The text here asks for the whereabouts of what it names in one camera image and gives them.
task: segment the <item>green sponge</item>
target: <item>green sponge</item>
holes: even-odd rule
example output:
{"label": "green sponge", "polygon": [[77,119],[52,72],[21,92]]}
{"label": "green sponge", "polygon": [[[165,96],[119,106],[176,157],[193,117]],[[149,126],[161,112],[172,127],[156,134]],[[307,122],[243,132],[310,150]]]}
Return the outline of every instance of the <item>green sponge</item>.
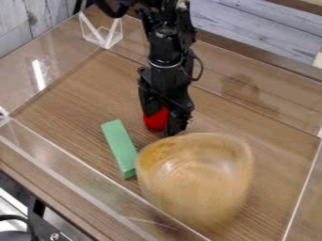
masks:
{"label": "green sponge", "polygon": [[137,151],[120,120],[100,125],[124,179],[136,175]]}

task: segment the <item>wooden bowl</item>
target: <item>wooden bowl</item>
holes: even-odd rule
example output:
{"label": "wooden bowl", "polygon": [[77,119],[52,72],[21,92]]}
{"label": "wooden bowl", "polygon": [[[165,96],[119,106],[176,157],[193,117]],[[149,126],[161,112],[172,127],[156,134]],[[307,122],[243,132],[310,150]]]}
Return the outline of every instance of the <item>wooden bowl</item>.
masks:
{"label": "wooden bowl", "polygon": [[238,137],[188,134],[165,138],[139,153],[141,195],[193,228],[223,225],[244,202],[252,154]]}

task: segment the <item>red object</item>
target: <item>red object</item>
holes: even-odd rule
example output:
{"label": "red object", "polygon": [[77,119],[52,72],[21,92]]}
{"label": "red object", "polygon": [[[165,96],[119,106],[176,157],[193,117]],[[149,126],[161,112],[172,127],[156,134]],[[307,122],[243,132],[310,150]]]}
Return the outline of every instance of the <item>red object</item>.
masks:
{"label": "red object", "polygon": [[143,120],[148,129],[155,131],[164,130],[165,123],[168,120],[168,112],[169,112],[168,109],[163,106],[160,111],[151,117],[147,117],[145,115],[143,115]]}

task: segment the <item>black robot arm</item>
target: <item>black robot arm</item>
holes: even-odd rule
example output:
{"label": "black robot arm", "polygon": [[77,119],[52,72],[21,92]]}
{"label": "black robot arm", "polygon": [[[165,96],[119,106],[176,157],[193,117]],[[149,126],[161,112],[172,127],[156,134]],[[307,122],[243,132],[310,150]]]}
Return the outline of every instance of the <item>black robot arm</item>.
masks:
{"label": "black robot arm", "polygon": [[[193,103],[187,88],[203,74],[203,63],[189,49],[196,30],[189,18],[188,0],[117,0],[112,10],[104,0],[97,6],[111,17],[120,17],[136,3],[149,42],[149,68],[139,68],[139,99],[148,128],[173,136],[185,129]],[[200,74],[192,77],[193,60],[201,63]]]}

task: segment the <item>white wooden panel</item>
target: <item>white wooden panel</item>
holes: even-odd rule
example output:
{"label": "white wooden panel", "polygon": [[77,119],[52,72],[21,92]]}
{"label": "white wooden panel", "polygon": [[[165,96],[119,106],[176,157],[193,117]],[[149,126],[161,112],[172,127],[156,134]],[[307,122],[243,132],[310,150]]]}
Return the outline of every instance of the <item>white wooden panel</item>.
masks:
{"label": "white wooden panel", "polygon": [[24,22],[0,38],[0,57],[32,40],[29,23]]}
{"label": "white wooden panel", "polygon": [[73,16],[75,13],[75,2],[76,0],[67,0],[68,16]]}
{"label": "white wooden panel", "polygon": [[220,0],[219,2],[322,37],[322,16],[271,4],[263,0]]}
{"label": "white wooden panel", "polygon": [[0,0],[0,37],[26,22],[28,16],[22,0]]}
{"label": "white wooden panel", "polygon": [[322,38],[211,0],[191,1],[200,29],[311,64]]}
{"label": "white wooden panel", "polygon": [[65,0],[25,0],[32,15],[32,36],[37,37],[68,18]]}

